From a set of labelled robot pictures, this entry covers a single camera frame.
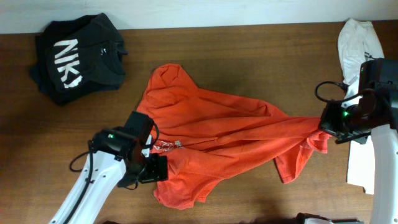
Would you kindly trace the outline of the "red soccer t-shirt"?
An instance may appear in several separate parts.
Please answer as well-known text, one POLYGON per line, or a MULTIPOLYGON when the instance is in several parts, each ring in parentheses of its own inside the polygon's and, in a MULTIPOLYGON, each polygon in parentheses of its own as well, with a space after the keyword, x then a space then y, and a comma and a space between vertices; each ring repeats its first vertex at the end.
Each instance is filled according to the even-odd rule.
POLYGON ((137 109, 155 121, 153 152, 168 159, 169 178, 157 184, 154 197, 169 208, 203 203, 221 181, 269 161, 281 181, 291 183, 314 152, 328 150, 319 118, 202 89, 178 64, 153 71, 137 109))

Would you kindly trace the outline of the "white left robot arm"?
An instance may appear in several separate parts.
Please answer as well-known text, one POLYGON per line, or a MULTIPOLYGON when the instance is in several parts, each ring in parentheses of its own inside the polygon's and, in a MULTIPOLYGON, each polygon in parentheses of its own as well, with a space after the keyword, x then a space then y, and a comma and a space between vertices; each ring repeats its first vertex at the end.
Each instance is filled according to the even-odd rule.
POLYGON ((143 153, 153 145, 150 134, 128 128, 96 133, 79 178, 50 223, 94 223, 115 187, 135 190, 167 180, 167 157, 143 153))

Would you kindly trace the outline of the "white printed t-shirt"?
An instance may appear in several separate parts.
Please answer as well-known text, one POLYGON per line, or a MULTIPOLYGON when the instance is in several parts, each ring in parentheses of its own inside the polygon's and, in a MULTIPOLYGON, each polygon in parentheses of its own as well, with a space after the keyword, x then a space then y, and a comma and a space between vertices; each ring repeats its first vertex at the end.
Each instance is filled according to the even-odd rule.
MULTIPOLYGON (((343 71, 343 83, 348 85, 346 98, 358 92, 361 64, 374 58, 383 58, 384 52, 370 21, 346 21, 338 36, 338 55, 343 71)), ((374 193, 374 148, 371 138, 365 144, 351 141, 346 181, 374 193)))

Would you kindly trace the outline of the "dark navy folded garment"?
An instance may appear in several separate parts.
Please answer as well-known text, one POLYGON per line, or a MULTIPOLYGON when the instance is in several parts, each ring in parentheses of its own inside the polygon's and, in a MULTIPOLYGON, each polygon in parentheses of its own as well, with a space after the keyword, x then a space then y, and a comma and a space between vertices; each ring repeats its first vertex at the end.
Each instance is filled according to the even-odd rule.
POLYGON ((42 78, 40 76, 40 68, 38 64, 35 64, 33 67, 30 68, 29 75, 31 79, 35 82, 35 84, 38 87, 38 90, 41 93, 49 96, 55 104, 61 105, 61 103, 56 98, 54 98, 51 94, 48 93, 46 86, 44 85, 44 82, 42 81, 42 78))

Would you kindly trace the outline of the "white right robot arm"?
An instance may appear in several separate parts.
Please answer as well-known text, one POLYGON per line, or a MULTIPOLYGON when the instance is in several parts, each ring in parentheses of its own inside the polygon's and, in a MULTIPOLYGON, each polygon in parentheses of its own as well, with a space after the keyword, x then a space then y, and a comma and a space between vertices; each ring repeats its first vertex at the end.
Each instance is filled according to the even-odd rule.
POLYGON ((361 64, 358 91, 327 100, 319 129, 336 144, 370 138, 375 156, 371 223, 397 223, 397 61, 375 58, 361 64))

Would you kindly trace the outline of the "black Nike t-shirt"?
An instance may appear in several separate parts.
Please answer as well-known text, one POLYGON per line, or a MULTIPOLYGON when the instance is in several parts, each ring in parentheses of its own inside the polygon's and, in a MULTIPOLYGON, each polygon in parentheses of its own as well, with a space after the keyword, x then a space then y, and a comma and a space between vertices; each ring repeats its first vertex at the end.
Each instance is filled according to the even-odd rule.
POLYGON ((100 13, 70 21, 52 21, 35 36, 40 76, 61 105, 97 91, 117 90, 126 72, 124 39, 100 13))

